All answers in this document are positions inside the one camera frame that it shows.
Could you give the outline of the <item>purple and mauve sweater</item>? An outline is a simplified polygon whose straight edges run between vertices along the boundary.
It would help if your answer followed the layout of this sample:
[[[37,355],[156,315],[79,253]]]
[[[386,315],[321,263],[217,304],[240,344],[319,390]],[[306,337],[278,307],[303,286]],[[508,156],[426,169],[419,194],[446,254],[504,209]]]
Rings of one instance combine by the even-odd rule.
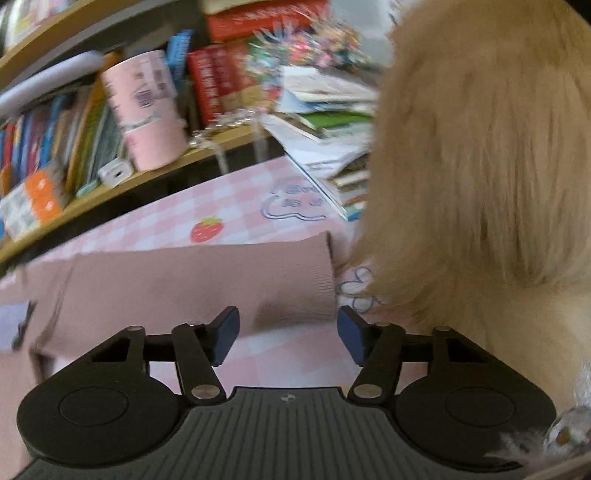
[[[331,321],[329,233],[300,241],[98,252],[20,267],[1,283],[4,305],[32,301],[17,350],[1,355],[1,476],[29,462],[16,427],[20,401],[41,380],[39,358],[75,359],[118,331],[150,334],[206,323],[238,307],[243,336],[280,324]]]

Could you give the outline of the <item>fluffy tan fur sleeve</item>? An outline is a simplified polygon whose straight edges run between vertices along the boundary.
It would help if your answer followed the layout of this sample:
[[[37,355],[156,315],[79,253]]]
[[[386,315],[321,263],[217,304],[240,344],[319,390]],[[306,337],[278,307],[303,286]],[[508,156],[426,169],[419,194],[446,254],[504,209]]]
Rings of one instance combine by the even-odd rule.
[[[575,402],[590,359],[590,5],[424,1],[392,35],[349,260]]]

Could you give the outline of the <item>upper orange white box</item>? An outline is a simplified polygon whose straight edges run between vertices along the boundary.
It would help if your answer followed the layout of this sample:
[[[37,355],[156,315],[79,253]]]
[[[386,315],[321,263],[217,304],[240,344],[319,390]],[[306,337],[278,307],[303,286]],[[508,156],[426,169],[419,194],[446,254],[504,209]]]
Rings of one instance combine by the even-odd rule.
[[[70,196],[64,190],[64,170],[51,161],[1,199],[5,233],[16,240],[64,212]]]

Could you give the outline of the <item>white charger adapter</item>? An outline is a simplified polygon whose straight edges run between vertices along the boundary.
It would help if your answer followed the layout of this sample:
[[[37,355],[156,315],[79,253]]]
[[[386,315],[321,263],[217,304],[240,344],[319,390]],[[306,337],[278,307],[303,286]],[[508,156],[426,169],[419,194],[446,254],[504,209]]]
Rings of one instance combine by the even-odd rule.
[[[132,163],[126,158],[115,158],[98,170],[98,177],[102,184],[114,188],[134,173]]]

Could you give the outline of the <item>pink checkered table mat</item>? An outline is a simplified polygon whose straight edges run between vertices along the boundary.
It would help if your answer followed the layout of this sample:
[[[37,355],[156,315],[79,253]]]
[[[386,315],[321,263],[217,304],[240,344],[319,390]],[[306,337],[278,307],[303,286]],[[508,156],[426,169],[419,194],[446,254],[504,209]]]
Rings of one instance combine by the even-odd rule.
[[[334,268],[346,255],[355,227],[335,213],[293,163],[277,158],[164,197],[21,267],[98,252],[300,241],[322,232],[331,237]],[[362,296],[369,281],[365,267],[335,278],[335,315],[339,307],[349,305],[368,322],[406,325],[405,314],[384,311],[376,300]],[[45,376],[43,359],[52,359],[56,367],[75,360],[41,356],[40,382]],[[246,336],[239,331],[216,375],[225,390],[237,386],[349,388],[359,371],[339,339],[334,317],[280,324]]]

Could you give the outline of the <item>row of leaning books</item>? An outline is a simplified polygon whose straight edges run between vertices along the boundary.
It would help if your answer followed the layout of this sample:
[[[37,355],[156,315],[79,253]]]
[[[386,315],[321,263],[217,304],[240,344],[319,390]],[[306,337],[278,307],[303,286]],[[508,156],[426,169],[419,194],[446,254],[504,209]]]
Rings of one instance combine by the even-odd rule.
[[[57,161],[65,190],[82,196],[99,183],[98,170],[126,154],[122,133],[109,106],[101,74],[122,61],[118,51],[102,54],[94,74],[48,92],[1,119],[1,172],[5,191]]]

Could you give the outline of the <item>stack of papers and magazines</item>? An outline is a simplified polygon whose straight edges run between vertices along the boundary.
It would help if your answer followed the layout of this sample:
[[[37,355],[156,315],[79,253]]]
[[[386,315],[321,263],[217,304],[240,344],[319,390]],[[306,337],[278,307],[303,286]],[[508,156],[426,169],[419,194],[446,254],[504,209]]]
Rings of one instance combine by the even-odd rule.
[[[311,66],[281,67],[279,87],[260,125],[342,218],[358,219],[370,178],[377,89],[351,74]]]

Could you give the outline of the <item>pink cylindrical tumbler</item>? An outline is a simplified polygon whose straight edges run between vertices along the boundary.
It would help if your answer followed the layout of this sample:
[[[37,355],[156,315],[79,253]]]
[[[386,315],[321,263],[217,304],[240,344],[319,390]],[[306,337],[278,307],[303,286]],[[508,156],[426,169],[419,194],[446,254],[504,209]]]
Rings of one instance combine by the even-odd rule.
[[[101,80],[136,170],[163,168],[185,152],[187,137],[163,51],[126,59],[105,70]]]

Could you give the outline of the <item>white flat lamp head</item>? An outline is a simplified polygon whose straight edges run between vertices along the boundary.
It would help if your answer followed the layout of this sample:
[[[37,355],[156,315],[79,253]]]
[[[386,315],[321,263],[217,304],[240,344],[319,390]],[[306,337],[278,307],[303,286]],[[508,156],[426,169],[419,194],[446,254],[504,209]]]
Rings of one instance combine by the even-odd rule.
[[[1,119],[17,114],[24,106],[48,92],[96,73],[103,65],[101,53],[88,51],[31,76],[1,94]]]

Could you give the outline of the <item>red books on shelf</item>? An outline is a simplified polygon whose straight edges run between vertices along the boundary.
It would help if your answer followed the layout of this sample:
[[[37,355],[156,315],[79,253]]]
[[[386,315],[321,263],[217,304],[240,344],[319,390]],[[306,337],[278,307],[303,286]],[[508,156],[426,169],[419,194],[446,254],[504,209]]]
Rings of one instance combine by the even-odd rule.
[[[325,1],[202,1],[211,44],[187,54],[201,124],[263,100],[259,81],[245,67],[256,33],[307,27],[311,15],[327,6]]]

